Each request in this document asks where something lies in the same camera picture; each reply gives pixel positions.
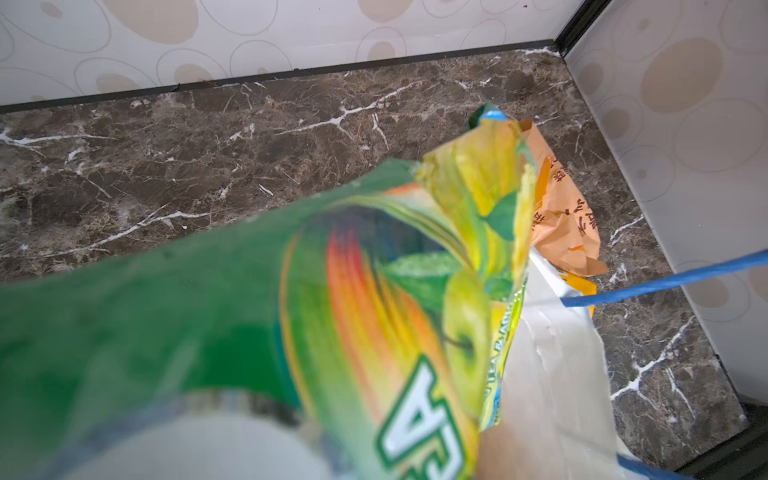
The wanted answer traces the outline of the orange potato chips bag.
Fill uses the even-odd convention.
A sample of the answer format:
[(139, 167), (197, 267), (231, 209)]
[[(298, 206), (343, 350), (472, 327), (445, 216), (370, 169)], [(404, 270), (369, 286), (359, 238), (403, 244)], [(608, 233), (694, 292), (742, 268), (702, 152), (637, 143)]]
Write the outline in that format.
[(569, 274), (589, 278), (607, 273), (599, 259), (601, 241), (593, 210), (536, 124), (528, 119), (520, 126), (538, 169), (532, 245)]

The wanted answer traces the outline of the blue checkered paper bag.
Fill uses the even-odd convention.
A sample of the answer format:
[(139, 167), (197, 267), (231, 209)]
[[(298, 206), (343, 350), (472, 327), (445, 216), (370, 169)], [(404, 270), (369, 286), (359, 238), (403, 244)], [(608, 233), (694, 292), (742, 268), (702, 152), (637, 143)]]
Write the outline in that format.
[(583, 296), (531, 255), (520, 322), (501, 384), (501, 422), (484, 431), (478, 479), (673, 479), (619, 439), (604, 345), (588, 309), (767, 263), (760, 251), (719, 264)]

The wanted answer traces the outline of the yellow gummy candy bag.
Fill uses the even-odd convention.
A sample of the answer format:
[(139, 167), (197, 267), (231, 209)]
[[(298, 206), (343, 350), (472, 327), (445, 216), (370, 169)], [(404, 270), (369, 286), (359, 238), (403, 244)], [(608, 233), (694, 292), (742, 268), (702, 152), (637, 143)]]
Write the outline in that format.
[(560, 276), (566, 284), (584, 296), (594, 295), (597, 293), (597, 285), (589, 280), (565, 272), (561, 272)]

